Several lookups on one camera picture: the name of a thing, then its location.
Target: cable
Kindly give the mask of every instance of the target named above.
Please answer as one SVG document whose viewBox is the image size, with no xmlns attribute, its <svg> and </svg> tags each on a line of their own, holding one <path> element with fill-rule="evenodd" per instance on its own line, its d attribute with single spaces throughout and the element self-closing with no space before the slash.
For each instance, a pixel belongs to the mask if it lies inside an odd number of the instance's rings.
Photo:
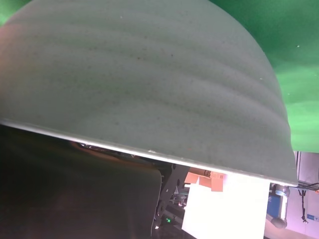
<svg viewBox="0 0 319 239">
<path fill-rule="evenodd" d="M 296 188 L 306 188 L 306 189 L 309 189 L 309 190 L 313 190 L 313 189 L 310 189 L 309 187 L 314 186 L 314 185 L 319 185 L 319 183 L 312 183 L 312 184 L 309 184 L 309 185 L 297 186 Z"/>
<path fill-rule="evenodd" d="M 299 195 L 301 196 L 301 199 L 302 199 L 302 208 L 303 208 L 303 216 L 301 217 L 301 219 L 303 220 L 303 223 L 308 224 L 306 217 L 305 217 L 306 209 L 304 206 L 304 196 L 306 195 L 306 191 L 305 190 L 301 190 L 301 191 L 302 191 L 302 193 L 300 192 L 300 190 L 298 190 Z"/>
</svg>

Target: white wall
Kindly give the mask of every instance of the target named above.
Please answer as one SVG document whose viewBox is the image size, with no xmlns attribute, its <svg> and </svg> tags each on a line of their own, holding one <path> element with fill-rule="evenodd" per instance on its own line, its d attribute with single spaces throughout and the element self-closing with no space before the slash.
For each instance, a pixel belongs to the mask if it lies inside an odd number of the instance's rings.
<svg viewBox="0 0 319 239">
<path fill-rule="evenodd" d="M 182 229 L 197 239 L 262 239 L 269 182 L 227 175 L 223 192 L 191 184 Z"/>
<path fill-rule="evenodd" d="M 314 191 L 307 191 L 304 201 L 305 216 L 307 217 L 307 214 L 319 216 L 319 195 Z M 303 223 L 302 215 L 301 196 L 297 189 L 291 188 L 287 206 L 287 229 L 319 239 L 319 222 L 307 219 L 308 224 Z"/>
</svg>

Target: gray curved cover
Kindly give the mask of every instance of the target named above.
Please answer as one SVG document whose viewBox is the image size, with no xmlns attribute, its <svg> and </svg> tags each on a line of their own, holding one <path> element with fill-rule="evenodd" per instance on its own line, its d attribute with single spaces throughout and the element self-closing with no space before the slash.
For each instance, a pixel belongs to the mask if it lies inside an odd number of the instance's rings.
<svg viewBox="0 0 319 239">
<path fill-rule="evenodd" d="M 295 184 L 265 54 L 207 0 L 33 0 L 0 29 L 2 124 Z"/>
</svg>

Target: black object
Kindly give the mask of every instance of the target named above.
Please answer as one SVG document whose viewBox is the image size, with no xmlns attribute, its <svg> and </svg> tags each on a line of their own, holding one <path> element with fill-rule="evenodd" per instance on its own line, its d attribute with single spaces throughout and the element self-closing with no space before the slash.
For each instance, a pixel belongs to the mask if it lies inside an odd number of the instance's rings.
<svg viewBox="0 0 319 239">
<path fill-rule="evenodd" d="M 306 217 L 305 217 L 306 209 L 305 209 L 305 206 L 304 206 L 304 197 L 306 195 L 306 191 L 302 190 L 300 192 L 300 190 L 298 190 L 298 192 L 299 192 L 299 195 L 301 196 L 301 199 L 302 199 L 303 216 L 301 217 L 301 219 L 303 220 L 303 223 L 307 224 L 308 222 L 307 222 Z"/>
<path fill-rule="evenodd" d="M 149 239 L 161 173 L 0 125 L 0 238 Z"/>
<path fill-rule="evenodd" d="M 159 203 L 154 217 L 153 229 L 161 225 L 161 218 L 174 192 L 180 190 L 183 185 L 189 167 L 173 164 L 170 168 L 162 170 L 162 186 L 159 195 Z"/>
</svg>

